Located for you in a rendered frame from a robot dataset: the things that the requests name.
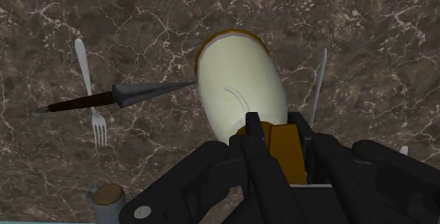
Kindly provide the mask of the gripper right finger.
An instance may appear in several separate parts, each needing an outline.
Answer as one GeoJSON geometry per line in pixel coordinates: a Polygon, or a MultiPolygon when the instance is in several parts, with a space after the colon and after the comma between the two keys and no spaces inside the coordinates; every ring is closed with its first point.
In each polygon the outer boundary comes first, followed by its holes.
{"type": "Polygon", "coordinates": [[[349,224],[440,224],[440,170],[378,142],[352,147],[288,114],[302,147],[306,181],[331,185],[349,224]]]}

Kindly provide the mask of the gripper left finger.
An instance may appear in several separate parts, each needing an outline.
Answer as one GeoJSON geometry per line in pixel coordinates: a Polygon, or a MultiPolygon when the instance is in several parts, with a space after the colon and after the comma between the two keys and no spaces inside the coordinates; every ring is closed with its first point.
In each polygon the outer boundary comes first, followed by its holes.
{"type": "Polygon", "coordinates": [[[288,114],[284,125],[263,125],[247,113],[245,132],[229,144],[208,141],[126,204],[120,224],[198,224],[240,186],[246,208],[231,224],[303,224],[290,185],[303,183],[299,126],[288,114]]]}

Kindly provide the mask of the cream scoop with ochre handle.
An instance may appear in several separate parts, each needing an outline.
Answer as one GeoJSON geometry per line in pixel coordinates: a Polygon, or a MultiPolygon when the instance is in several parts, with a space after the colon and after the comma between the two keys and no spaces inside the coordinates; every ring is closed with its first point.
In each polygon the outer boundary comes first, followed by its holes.
{"type": "Polygon", "coordinates": [[[195,74],[204,112],[220,142],[243,134],[246,114],[256,112],[269,153],[287,181],[306,184],[298,127],[288,122],[281,79],[258,36],[237,29],[212,35],[197,53],[195,74]]]}

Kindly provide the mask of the grey shaker with brown top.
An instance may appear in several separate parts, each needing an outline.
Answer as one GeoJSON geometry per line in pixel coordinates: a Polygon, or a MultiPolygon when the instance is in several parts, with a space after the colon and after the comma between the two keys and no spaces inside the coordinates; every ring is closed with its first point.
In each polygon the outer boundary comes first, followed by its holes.
{"type": "Polygon", "coordinates": [[[119,224],[119,213],[126,204],[122,186],[107,184],[87,191],[96,224],[119,224]]]}

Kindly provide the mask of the slim silver utensil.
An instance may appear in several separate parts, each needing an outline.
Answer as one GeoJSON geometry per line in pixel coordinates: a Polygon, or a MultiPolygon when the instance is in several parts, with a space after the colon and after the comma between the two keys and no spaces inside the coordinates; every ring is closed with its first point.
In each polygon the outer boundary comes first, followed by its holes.
{"type": "Polygon", "coordinates": [[[321,56],[320,56],[320,60],[319,60],[319,68],[317,70],[317,77],[316,77],[316,87],[315,87],[315,92],[314,92],[314,99],[312,102],[312,108],[310,111],[310,116],[309,116],[309,124],[310,127],[313,127],[314,125],[314,116],[316,113],[316,109],[317,109],[317,104],[318,104],[318,100],[319,100],[319,92],[322,86],[322,80],[324,77],[324,70],[325,70],[325,66],[326,66],[326,60],[327,60],[327,48],[323,48],[321,56]]]}

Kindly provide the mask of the silver fork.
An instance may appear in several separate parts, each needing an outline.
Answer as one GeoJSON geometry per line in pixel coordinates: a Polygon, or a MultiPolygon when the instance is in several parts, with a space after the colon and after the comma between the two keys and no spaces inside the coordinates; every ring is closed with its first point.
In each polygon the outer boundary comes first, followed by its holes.
{"type": "MultiPolygon", "coordinates": [[[[85,83],[87,95],[92,95],[92,88],[90,82],[90,72],[87,60],[87,53],[85,45],[80,38],[75,40],[75,52],[80,65],[81,73],[85,83]]],[[[106,121],[104,117],[96,110],[95,107],[91,107],[92,112],[92,127],[94,132],[94,143],[96,147],[106,147],[108,145],[107,133],[106,133],[106,121]]]]}

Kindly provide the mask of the dark-handled grey knife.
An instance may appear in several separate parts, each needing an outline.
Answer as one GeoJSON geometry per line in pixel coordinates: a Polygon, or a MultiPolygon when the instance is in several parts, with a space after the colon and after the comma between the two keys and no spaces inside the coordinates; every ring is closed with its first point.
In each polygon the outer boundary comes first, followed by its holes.
{"type": "Polygon", "coordinates": [[[125,108],[169,92],[191,86],[196,82],[163,82],[112,85],[111,91],[93,94],[87,97],[62,101],[35,110],[35,113],[67,111],[117,104],[125,108]]]}

